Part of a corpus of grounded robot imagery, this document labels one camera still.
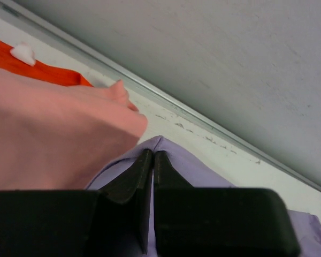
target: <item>purple towel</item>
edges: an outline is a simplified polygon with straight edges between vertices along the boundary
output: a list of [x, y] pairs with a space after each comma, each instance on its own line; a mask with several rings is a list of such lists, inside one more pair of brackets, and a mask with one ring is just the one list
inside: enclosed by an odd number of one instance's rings
[[[190, 152], [174, 142], [158, 136], [143, 142], [120, 158], [109, 163], [91, 181], [88, 189], [99, 189], [118, 177], [132, 165], [144, 149], [151, 149], [154, 153], [166, 151], [172, 166], [195, 187], [234, 187], [226, 179], [205, 166]], [[153, 197], [151, 197], [149, 249], [147, 256], [157, 257], [153, 206]], [[292, 210], [289, 211], [289, 215], [301, 245], [301, 257], [321, 257], [321, 224], [318, 218], [315, 215]]]

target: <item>metal strip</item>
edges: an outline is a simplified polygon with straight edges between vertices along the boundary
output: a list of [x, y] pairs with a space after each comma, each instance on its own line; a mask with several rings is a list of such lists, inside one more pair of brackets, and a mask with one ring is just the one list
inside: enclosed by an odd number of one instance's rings
[[48, 30], [53, 35], [61, 38], [62, 40], [66, 41], [70, 45], [78, 48], [80, 51], [85, 52], [93, 59], [98, 60], [103, 65], [108, 66], [109, 68], [113, 69], [117, 73], [123, 75], [131, 79], [133, 82], [138, 84], [144, 91], [148, 92], [149, 94], [156, 95], [162, 102], [164, 102], [168, 109], [177, 113], [181, 114], [184, 118], [189, 120], [190, 122], [204, 128], [205, 130], [226, 139], [228, 142], [242, 148], [243, 150], [247, 151], [248, 153], [256, 156], [260, 160], [267, 162], [268, 164], [276, 167], [277, 169], [289, 174], [290, 176], [298, 179], [299, 181], [311, 186], [312, 188], [321, 192], [321, 186], [312, 182], [310, 179], [306, 178], [305, 176], [299, 174], [295, 170], [289, 168], [288, 166], [282, 164], [281, 162], [277, 161], [275, 158], [269, 156], [268, 154], [264, 153], [263, 151], [259, 150], [255, 146], [249, 144], [245, 140], [239, 138], [232, 132], [228, 131], [227, 129], [221, 127], [217, 123], [213, 122], [212, 120], [208, 119], [204, 115], [198, 113], [197, 111], [193, 110], [189, 106], [183, 104], [182, 102], [176, 100], [175, 98], [169, 96], [165, 92], [161, 91], [154, 85], [148, 83], [147, 81], [143, 80], [142, 78], [138, 77], [131, 71], [123, 68], [119, 64], [115, 63], [111, 59], [107, 58], [106, 56], [100, 54], [99, 52], [95, 51], [94, 49], [90, 48], [86, 44], [82, 43], [81, 41], [77, 40], [76, 38], [70, 36], [69, 34], [65, 33], [61, 29], [57, 28], [56, 26], [50, 24], [49, 22], [45, 21], [44, 19], [40, 18], [39, 16], [35, 15], [34, 13], [28, 11], [26, 8], [20, 6], [19, 4], [15, 3], [12, 0], [0, 0], [0, 3], [3, 4], [2, 8], [13, 10], [18, 12], [22, 17], [25, 19], [41, 26], [42, 28]]

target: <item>gray wall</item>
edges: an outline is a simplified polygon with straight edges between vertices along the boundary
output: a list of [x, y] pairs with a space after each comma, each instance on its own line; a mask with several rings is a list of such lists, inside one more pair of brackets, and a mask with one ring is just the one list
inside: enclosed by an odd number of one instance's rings
[[321, 0], [16, 0], [321, 184]]

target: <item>purple cloth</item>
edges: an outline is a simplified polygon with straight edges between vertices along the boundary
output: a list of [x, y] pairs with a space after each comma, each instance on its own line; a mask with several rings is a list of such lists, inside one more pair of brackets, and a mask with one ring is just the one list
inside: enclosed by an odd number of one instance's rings
[[[234, 187], [232, 183], [209, 169], [193, 154], [174, 142], [158, 136], [141, 143], [120, 158], [106, 165], [91, 181], [87, 189], [99, 189], [118, 177], [133, 164], [144, 149], [151, 149], [154, 153], [166, 151], [172, 166], [194, 187]], [[321, 257], [321, 224], [318, 218], [315, 215], [292, 210], [289, 211], [289, 215], [301, 245], [301, 257]], [[154, 231], [153, 197], [151, 197], [149, 249], [147, 256], [158, 256]]]

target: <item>garment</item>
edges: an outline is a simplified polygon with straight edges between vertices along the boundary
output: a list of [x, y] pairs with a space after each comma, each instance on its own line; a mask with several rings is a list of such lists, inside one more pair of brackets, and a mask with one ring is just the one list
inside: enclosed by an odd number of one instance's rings
[[39, 79], [62, 86], [92, 85], [78, 72], [52, 67], [36, 61], [34, 66], [29, 66], [10, 54], [11, 46], [0, 41], [0, 68], [18, 75]]
[[146, 125], [122, 81], [62, 87], [0, 69], [0, 190], [84, 188]]
[[[166, 151], [172, 166], [194, 187], [234, 187], [233, 184], [209, 169], [194, 155], [174, 142], [158, 136], [136, 146], [109, 163], [90, 182], [87, 189], [97, 190], [115, 179], [132, 165], [144, 149], [151, 149], [153, 152]], [[147, 255], [150, 257], [157, 256], [153, 207], [153, 197], [151, 197]], [[318, 218], [308, 213], [292, 210], [289, 211], [289, 215], [302, 248], [301, 257], [321, 257], [321, 224]]]

